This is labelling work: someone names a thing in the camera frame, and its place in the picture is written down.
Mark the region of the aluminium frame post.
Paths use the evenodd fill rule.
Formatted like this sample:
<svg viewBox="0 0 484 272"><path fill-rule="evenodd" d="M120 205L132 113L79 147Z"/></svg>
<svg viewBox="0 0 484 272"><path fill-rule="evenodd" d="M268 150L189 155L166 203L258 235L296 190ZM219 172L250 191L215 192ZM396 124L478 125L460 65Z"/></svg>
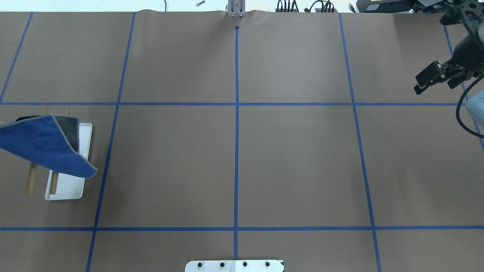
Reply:
<svg viewBox="0 0 484 272"><path fill-rule="evenodd" d="M245 0L228 0L226 12L228 17L243 18L247 15Z"/></svg>

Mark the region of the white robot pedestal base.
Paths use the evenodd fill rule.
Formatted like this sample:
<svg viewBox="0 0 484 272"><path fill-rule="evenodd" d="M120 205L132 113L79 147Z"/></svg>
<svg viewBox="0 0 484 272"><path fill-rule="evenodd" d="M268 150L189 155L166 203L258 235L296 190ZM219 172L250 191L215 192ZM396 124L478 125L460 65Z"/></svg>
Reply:
<svg viewBox="0 0 484 272"><path fill-rule="evenodd" d="M284 272L283 260L193 260L185 272Z"/></svg>

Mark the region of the blue microfibre towel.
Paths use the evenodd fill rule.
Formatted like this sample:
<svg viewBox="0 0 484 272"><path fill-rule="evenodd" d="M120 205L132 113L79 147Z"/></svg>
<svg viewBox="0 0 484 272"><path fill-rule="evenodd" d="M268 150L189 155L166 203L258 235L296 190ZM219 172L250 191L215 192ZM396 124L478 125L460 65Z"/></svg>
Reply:
<svg viewBox="0 0 484 272"><path fill-rule="evenodd" d="M91 178L98 169L80 154L79 128L78 116L22 116L1 125L0 146L54 172Z"/></svg>

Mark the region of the black equipment on desk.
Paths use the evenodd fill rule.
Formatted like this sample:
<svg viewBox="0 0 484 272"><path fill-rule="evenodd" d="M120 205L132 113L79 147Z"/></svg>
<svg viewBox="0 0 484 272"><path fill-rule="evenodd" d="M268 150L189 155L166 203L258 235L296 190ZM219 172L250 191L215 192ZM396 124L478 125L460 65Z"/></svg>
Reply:
<svg viewBox="0 0 484 272"><path fill-rule="evenodd" d="M360 13L439 13L446 0L356 0Z"/></svg>

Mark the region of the wooden white towel rack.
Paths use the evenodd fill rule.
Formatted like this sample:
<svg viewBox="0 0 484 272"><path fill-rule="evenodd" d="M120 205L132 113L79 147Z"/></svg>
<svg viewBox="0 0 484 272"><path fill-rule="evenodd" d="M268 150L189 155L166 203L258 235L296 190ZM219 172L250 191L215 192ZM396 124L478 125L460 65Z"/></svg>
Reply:
<svg viewBox="0 0 484 272"><path fill-rule="evenodd" d="M89 162L94 127L81 123L79 117L68 110L60 115L48 114L47 107L41 115L28 120L33 136L29 148L29 174L26 192L33 193L37 169L42 166L50 171L47 177L46 200L80 199L87 178L97 169Z"/></svg>

